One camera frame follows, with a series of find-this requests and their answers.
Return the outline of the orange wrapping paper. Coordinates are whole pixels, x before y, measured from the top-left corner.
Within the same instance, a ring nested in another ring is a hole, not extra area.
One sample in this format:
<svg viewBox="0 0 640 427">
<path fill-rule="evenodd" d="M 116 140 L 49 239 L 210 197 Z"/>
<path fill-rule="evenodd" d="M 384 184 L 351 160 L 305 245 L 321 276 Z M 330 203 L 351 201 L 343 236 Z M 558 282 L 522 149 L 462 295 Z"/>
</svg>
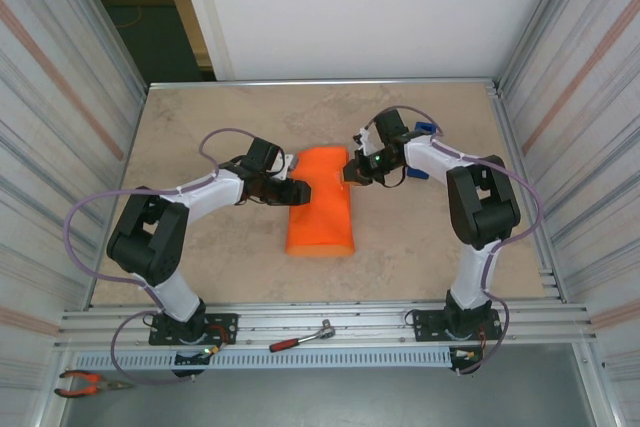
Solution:
<svg viewBox="0 0 640 427">
<path fill-rule="evenodd" d="M 350 186 L 342 179 L 344 146 L 318 146 L 297 155 L 293 178 L 311 188 L 310 202 L 289 209 L 285 252 L 294 257 L 354 254 Z"/>
</svg>

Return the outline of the blue tape dispenser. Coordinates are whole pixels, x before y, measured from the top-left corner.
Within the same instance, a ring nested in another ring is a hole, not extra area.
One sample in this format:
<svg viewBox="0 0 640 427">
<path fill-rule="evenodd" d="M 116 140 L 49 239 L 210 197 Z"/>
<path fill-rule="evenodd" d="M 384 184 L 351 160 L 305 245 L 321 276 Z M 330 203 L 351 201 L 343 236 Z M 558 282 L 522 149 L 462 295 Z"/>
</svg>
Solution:
<svg viewBox="0 0 640 427">
<path fill-rule="evenodd" d="M 427 135 L 432 135 L 436 132 L 435 125 L 428 122 L 416 122 L 415 129 Z M 423 179 L 423 180 L 428 180 L 430 178 L 428 173 L 412 167 L 407 168 L 407 176 L 411 178 Z"/>
</svg>

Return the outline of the aluminium table end rail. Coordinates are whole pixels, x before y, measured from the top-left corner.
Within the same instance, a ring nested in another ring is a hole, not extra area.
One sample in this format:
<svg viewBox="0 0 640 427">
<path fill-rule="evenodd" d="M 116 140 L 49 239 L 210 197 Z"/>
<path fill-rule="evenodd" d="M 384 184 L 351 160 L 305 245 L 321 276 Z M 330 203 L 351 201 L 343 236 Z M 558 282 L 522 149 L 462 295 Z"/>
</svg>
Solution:
<svg viewBox="0 0 640 427">
<path fill-rule="evenodd" d="M 344 86 L 344 85 L 428 85 L 428 84 L 481 84 L 489 89 L 496 81 L 485 77 L 424 77 L 393 79 L 313 79 L 313 80 L 260 80 L 216 82 L 154 82 L 150 91 L 222 87 L 281 87 L 281 86 Z"/>
</svg>

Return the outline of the aluminium table side rail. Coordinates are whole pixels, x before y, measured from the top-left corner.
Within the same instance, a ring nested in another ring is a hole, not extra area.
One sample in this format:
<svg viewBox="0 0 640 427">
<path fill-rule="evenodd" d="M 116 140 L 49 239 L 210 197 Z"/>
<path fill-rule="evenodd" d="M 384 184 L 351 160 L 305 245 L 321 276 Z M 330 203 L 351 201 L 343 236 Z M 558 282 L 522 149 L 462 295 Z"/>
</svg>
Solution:
<svg viewBox="0 0 640 427">
<path fill-rule="evenodd" d="M 509 157 L 513 171 L 522 177 L 528 184 L 533 185 L 524 163 L 524 155 L 517 142 L 515 131 L 507 115 L 506 103 L 497 83 L 489 81 L 485 84 L 486 93 L 489 98 L 492 111 Z M 535 197 L 526 187 L 519 187 L 521 195 L 521 211 L 526 216 L 527 221 L 533 224 L 538 217 L 538 208 L 542 202 L 537 202 Z M 566 303 L 564 285 L 557 273 L 557 261 L 553 252 L 550 237 L 547 232 L 544 217 L 539 218 L 536 229 L 528 236 L 532 241 L 539 262 L 539 272 L 543 281 L 544 296 L 557 302 Z"/>
</svg>

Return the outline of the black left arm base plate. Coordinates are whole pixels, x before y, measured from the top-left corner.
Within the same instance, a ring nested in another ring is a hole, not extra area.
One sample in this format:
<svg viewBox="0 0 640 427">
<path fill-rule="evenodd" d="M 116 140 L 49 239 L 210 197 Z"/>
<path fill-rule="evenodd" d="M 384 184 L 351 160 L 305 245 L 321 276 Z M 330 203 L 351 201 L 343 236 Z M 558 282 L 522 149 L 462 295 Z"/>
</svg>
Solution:
<svg viewBox="0 0 640 427">
<path fill-rule="evenodd" d="M 148 343 L 153 346 L 235 344 L 237 314 L 201 313 L 181 323 L 165 314 L 153 317 Z"/>
</svg>

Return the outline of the long aluminium base rail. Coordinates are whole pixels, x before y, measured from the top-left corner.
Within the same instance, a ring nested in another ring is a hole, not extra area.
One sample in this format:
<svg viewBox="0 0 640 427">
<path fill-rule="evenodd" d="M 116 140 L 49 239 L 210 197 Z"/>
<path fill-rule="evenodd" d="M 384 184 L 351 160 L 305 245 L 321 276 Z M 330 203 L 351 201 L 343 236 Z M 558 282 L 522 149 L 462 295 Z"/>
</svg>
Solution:
<svg viewBox="0 0 640 427">
<path fill-rule="evenodd" d="M 557 299 L 509 300 L 506 344 L 593 342 L 595 329 L 585 306 Z M 212 304 L 210 313 L 239 316 L 236 349 L 261 349 L 283 339 L 315 332 L 327 319 L 336 335 L 319 347 L 400 347 L 415 342 L 409 311 L 439 310 L 441 302 L 326 302 Z M 106 349 L 116 328 L 142 305 L 98 305 L 62 316 L 54 348 L 74 351 Z"/>
</svg>

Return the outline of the red handled ratchet wrench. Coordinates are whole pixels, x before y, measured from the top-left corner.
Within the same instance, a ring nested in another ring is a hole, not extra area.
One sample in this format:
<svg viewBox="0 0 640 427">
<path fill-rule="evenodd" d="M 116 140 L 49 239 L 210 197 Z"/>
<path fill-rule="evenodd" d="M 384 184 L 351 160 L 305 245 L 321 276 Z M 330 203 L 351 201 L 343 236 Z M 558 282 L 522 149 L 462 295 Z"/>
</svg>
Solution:
<svg viewBox="0 0 640 427">
<path fill-rule="evenodd" d="M 335 328 L 331 324 L 329 319 L 324 319 L 322 321 L 321 328 L 314 334 L 308 335 L 305 337 L 292 338 L 283 340 L 269 346 L 269 351 L 271 353 L 281 352 L 284 350 L 288 350 L 294 347 L 298 347 L 301 344 L 315 341 L 315 340 L 326 340 L 335 335 Z"/>
</svg>

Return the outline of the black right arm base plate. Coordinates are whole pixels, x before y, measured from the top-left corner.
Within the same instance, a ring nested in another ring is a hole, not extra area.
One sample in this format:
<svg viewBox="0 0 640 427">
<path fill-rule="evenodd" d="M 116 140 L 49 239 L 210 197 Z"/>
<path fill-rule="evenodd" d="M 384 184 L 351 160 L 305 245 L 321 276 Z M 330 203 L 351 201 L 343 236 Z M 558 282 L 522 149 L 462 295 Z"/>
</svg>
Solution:
<svg viewBox="0 0 640 427">
<path fill-rule="evenodd" d="M 502 322 L 494 309 L 467 311 L 415 310 L 412 312 L 415 340 L 479 341 L 484 334 L 488 340 L 498 340 L 503 333 Z"/>
</svg>

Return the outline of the aluminium frame post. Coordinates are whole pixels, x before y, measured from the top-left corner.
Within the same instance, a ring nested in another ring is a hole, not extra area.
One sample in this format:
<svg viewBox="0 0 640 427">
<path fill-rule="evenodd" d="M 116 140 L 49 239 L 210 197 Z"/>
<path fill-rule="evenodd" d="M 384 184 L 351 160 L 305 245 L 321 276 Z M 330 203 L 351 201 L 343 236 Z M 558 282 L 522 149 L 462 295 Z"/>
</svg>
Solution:
<svg viewBox="0 0 640 427">
<path fill-rule="evenodd" d="M 562 0 L 540 0 L 535 7 L 520 39 L 516 43 L 509 60 L 504 65 L 501 74 L 494 80 L 494 87 L 499 96 L 503 97 L 515 84 L 521 75 L 525 64 L 531 57 L 546 26 L 554 16 L 554 12 Z"/>
</svg>

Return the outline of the orange handled pliers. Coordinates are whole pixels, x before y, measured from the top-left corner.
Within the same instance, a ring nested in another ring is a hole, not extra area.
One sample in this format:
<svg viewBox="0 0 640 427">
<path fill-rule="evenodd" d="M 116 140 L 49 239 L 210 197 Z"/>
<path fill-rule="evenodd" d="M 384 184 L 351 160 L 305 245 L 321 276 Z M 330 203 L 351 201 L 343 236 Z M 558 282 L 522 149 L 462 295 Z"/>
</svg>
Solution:
<svg viewBox="0 0 640 427">
<path fill-rule="evenodd" d="M 54 394 L 65 399 L 77 399 L 97 395 L 101 392 L 133 388 L 134 385 L 124 381 L 107 380 L 100 374 L 83 370 L 69 370 L 59 375 L 60 379 L 79 379 L 83 382 L 80 388 L 55 388 Z"/>
</svg>

